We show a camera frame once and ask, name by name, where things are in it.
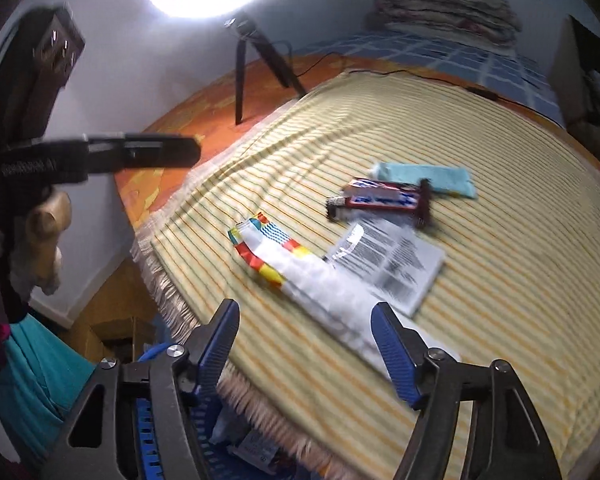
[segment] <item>black cable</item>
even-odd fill
[[[355,69],[355,70],[349,70],[349,73],[356,73],[356,72],[367,72],[367,73],[371,73],[371,74],[376,74],[379,76],[387,76],[387,75],[391,75],[391,74],[396,74],[396,73],[400,73],[400,72],[404,72],[407,73],[409,75],[412,75],[414,77],[419,77],[421,79],[428,79],[428,80],[432,80],[432,81],[440,81],[443,83],[446,83],[448,85],[451,86],[458,86],[458,85],[454,85],[453,83],[450,83],[449,81],[447,81],[446,79],[442,79],[440,77],[433,77],[433,76],[426,76],[426,75],[420,75],[418,73],[412,72],[411,70],[408,69],[400,69],[400,70],[391,70],[390,72],[378,72],[376,70],[371,70],[368,68],[360,68],[360,69]],[[482,88],[477,88],[474,86],[461,86],[460,88],[464,89],[465,91],[480,96],[484,99],[488,99],[489,101],[494,101],[494,102],[498,102],[498,101],[503,101],[506,103],[510,103],[513,105],[517,105],[517,106],[521,106],[523,108],[526,108],[527,110],[531,110],[533,113],[536,113],[542,117],[544,117],[545,119],[547,119],[548,121],[551,121],[553,124],[556,124],[559,128],[564,128],[564,126],[562,126],[559,122],[557,122],[555,119],[552,119],[551,117],[549,117],[548,115],[543,114],[542,112],[539,112],[538,110],[534,110],[531,106],[519,103],[518,101],[514,101],[513,99],[509,99],[506,97],[503,97],[499,94],[496,94],[496,92],[491,92],[491,91],[486,91],[483,90]]]
[[[236,38],[238,38],[238,40],[246,41],[247,43],[251,42],[251,43],[259,43],[259,44],[270,44],[272,46],[275,46],[277,44],[283,44],[284,46],[286,46],[286,57],[288,59],[289,66],[293,67],[293,65],[294,65],[294,48],[291,45],[290,41],[287,41],[287,40],[259,41],[256,38],[254,38],[253,36],[239,34],[233,28],[230,28],[229,30]]]
[[[323,62],[323,60],[329,56],[340,56],[340,59],[343,61],[343,67],[342,70],[344,70],[347,67],[347,57],[344,56],[344,54],[341,54],[339,52],[329,52],[327,54],[325,54],[324,56],[322,56],[318,61],[316,61],[314,64],[312,64],[309,68],[307,68],[304,72],[296,74],[296,77],[302,77],[303,75],[305,75],[307,72],[309,72],[310,70],[314,69],[317,65],[319,65],[321,62]]]

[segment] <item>blue basket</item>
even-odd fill
[[[145,352],[139,360],[152,359],[165,347],[165,345],[154,347]],[[136,409],[138,411],[139,450],[145,478],[146,480],[162,480],[160,453],[155,443],[151,401],[136,399]],[[292,480],[294,478],[295,468],[286,468],[272,476],[246,463],[244,460],[230,455],[223,444],[210,443],[209,438],[213,433],[221,410],[220,397],[214,395],[207,397],[200,402],[199,406],[189,411],[191,423],[198,434],[198,443],[205,455],[213,480]]]

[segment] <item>chocolate bar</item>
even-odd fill
[[[419,186],[404,186],[403,184],[391,186],[394,183],[378,182],[382,186],[366,187],[358,184],[363,179],[355,180],[355,186],[351,185],[352,181],[347,184],[346,189],[343,189],[344,196],[327,199],[327,218],[329,220],[353,221],[360,218],[360,213],[364,212],[378,216],[385,213],[404,213],[414,217],[415,226],[418,228],[423,228],[430,223],[431,186],[428,180],[421,180]],[[376,183],[373,180],[366,180],[366,182]]]
[[[401,184],[399,182],[382,182],[368,178],[354,178],[342,188],[342,196],[364,196],[369,193],[376,198],[400,199],[400,193],[418,192],[419,186]]]

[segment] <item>black gripper frame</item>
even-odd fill
[[[43,142],[59,92],[84,49],[68,8],[27,11],[0,46],[0,295],[9,322],[29,305],[10,282],[14,218],[43,203],[55,184],[124,168],[190,168],[200,160],[195,139],[119,134]]]
[[[458,409],[465,400],[474,405],[461,480],[562,478],[538,412],[511,364],[459,363],[441,349],[427,348],[415,330],[400,324],[389,304],[379,303],[374,310],[372,320],[383,318],[397,336],[389,351],[379,341],[380,331],[374,330],[398,396],[420,412],[394,480],[443,479]],[[397,368],[391,359],[398,349],[411,361],[413,384],[394,376]]]
[[[151,400],[157,456],[165,480],[210,480],[189,410],[214,392],[238,330],[240,312],[224,300],[182,346],[147,362],[104,359],[67,417],[41,480],[144,478],[136,399]]]

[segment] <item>light stand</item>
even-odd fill
[[[247,61],[247,42],[258,51],[262,60],[276,76],[284,88],[293,87],[299,97],[306,95],[306,90],[285,59],[273,47],[267,37],[258,30],[255,22],[246,12],[239,12],[234,18],[224,24],[233,28],[239,35],[235,56],[235,124],[242,122],[242,105],[244,102],[244,73]]]

